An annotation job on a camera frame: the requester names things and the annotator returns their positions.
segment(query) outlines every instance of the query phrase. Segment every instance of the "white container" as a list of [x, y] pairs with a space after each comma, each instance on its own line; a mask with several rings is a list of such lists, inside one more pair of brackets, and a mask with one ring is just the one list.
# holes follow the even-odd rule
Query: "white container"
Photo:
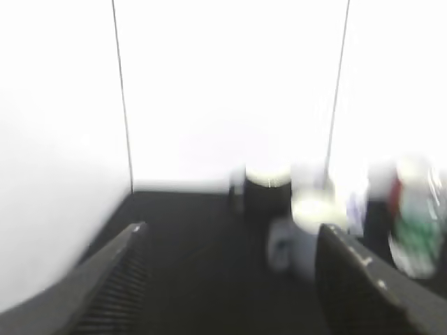
[[292, 220], [277, 221], [270, 228], [268, 263], [275, 271], [291, 269], [314, 280], [318, 232], [324, 223], [347, 231], [349, 220], [343, 202], [327, 191], [303, 191], [292, 199]]

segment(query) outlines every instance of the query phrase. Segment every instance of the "black mat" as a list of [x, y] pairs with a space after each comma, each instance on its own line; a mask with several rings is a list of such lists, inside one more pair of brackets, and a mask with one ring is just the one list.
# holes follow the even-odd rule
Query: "black mat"
[[225, 195], [135, 193], [84, 259], [136, 221], [151, 228], [141, 334], [328, 334], [315, 287], [265, 268], [263, 233]]

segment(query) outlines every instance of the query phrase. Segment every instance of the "white wall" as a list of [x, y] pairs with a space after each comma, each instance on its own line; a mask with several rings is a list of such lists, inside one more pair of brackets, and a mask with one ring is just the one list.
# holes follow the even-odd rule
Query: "white wall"
[[447, 168], [445, 1], [352, 1], [335, 119], [332, 173], [405, 154]]
[[137, 188], [323, 161], [346, 0], [115, 3]]
[[129, 192], [112, 5], [3, 1], [0, 311], [63, 276]]

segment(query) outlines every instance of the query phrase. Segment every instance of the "white cup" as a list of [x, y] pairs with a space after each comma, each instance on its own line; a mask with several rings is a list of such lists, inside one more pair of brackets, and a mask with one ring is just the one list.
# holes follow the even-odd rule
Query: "white cup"
[[347, 231], [345, 206], [327, 191], [303, 191], [292, 199], [292, 218], [275, 221], [268, 237], [268, 264], [274, 271], [290, 269], [308, 281], [314, 280], [315, 256], [320, 227], [324, 223]]

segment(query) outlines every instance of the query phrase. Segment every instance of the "mug handle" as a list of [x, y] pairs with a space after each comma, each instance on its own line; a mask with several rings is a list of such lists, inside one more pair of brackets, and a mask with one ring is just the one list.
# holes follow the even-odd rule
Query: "mug handle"
[[268, 232], [267, 262], [275, 272], [285, 272], [291, 268], [292, 234], [290, 222], [279, 219], [272, 223]]

